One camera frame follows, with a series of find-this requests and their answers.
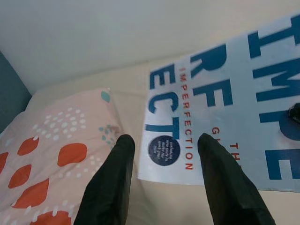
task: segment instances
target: blue headboard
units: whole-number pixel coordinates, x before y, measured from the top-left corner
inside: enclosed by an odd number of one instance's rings
[[[0,133],[25,110],[30,98],[18,74],[0,52]]]

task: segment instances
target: navy blue circle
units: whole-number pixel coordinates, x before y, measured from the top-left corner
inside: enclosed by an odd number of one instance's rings
[[[154,138],[148,150],[152,161],[162,166],[175,163],[180,154],[178,141],[167,135]]]

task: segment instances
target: blue lettering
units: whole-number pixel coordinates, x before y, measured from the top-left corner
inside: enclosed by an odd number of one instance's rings
[[[178,107],[178,97],[174,92],[169,92],[166,94],[160,94],[160,95],[156,95],[154,96],[150,101],[149,101],[149,106],[148,109],[151,113],[155,113],[156,108],[154,106],[154,103],[157,101],[161,101],[161,100],[165,100],[165,99],[171,99],[172,100],[172,111],[174,112],[177,107]]]
[[[159,70],[153,71],[150,74],[150,89],[155,89],[155,76],[159,76],[159,84],[165,84],[165,73],[168,72],[170,76],[170,83],[175,83],[175,69],[174,64],[167,67],[161,68]]]
[[[217,83],[212,83],[202,87],[194,88],[193,94],[194,96],[206,94],[207,106],[211,107],[216,105],[214,91],[219,89],[222,90],[224,105],[233,105],[233,96],[231,93],[230,80],[224,80]]]
[[[190,62],[195,62],[201,60],[201,63],[191,70],[191,77],[193,78],[201,70],[214,70],[219,69],[226,62],[227,54],[226,54],[226,45],[221,45],[219,47],[210,49],[206,52],[202,52],[200,54],[191,56]]]
[[[265,151],[270,180],[281,180],[279,160],[289,160],[292,178],[300,179],[300,149]]]
[[[292,26],[277,33],[259,38],[258,32],[248,35],[250,57],[261,56],[261,47],[294,36],[295,44],[300,43],[300,15],[291,18]]]
[[[291,140],[300,141],[299,124],[288,118],[288,111],[260,113],[261,123],[279,122],[280,131]]]
[[[300,80],[290,79],[300,73],[300,58],[253,70],[253,78],[281,73],[271,79],[272,86],[285,86],[256,93],[258,102],[300,95]]]
[[[149,125],[146,124],[146,129],[153,132],[172,132],[173,139],[179,139],[179,118],[173,117],[172,125]]]

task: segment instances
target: cream bedsheet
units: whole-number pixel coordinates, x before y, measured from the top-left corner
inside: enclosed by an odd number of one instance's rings
[[[128,225],[213,224],[204,187],[154,183],[136,178],[149,72],[177,59],[150,61],[60,83],[39,90],[27,107],[35,110],[82,90],[111,88],[123,129],[136,143]],[[261,191],[261,194],[277,225],[300,223],[299,193]]]

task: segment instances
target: orange polka dot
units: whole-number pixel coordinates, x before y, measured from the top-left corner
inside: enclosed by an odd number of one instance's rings
[[[19,197],[13,208],[25,209],[28,206],[40,205],[47,197],[49,178],[27,188]]]
[[[23,155],[26,155],[28,153],[31,153],[34,149],[37,148],[38,146],[38,141],[39,141],[39,138],[37,138],[36,140],[34,140],[34,137],[32,138],[28,138],[27,140],[25,140],[19,150],[18,150],[18,155],[19,156],[23,156]]]
[[[2,170],[4,169],[7,157],[8,157],[8,152],[4,152],[4,153],[0,154],[0,174],[2,173]]]
[[[70,163],[79,163],[86,158],[88,149],[85,144],[73,143],[60,149],[57,165],[65,166]]]
[[[30,175],[31,165],[26,165],[18,169],[11,177],[8,188],[15,188],[24,184]]]
[[[71,218],[65,211],[58,211],[55,216],[51,212],[44,213],[37,217],[36,222],[31,222],[30,225],[71,225]]]

